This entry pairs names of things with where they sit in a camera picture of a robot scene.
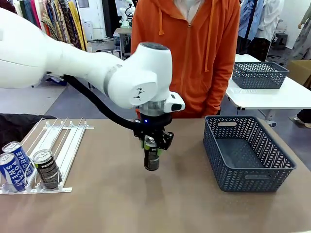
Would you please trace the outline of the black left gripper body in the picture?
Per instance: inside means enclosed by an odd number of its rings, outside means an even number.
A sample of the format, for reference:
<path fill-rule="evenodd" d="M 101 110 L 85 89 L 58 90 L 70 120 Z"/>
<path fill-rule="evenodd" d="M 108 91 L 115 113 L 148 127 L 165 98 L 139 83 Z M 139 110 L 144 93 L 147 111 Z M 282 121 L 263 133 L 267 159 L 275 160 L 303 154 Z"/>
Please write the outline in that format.
<path fill-rule="evenodd" d="M 172 115 L 164 113 L 160 116 L 148 116 L 138 113 L 138 119 L 135 123 L 140 123 L 139 129 L 133 130 L 134 136 L 143 140 L 145 135 L 152 137 L 154 140 L 172 140 L 174 133 L 165 130 L 165 127 L 172 122 Z"/>

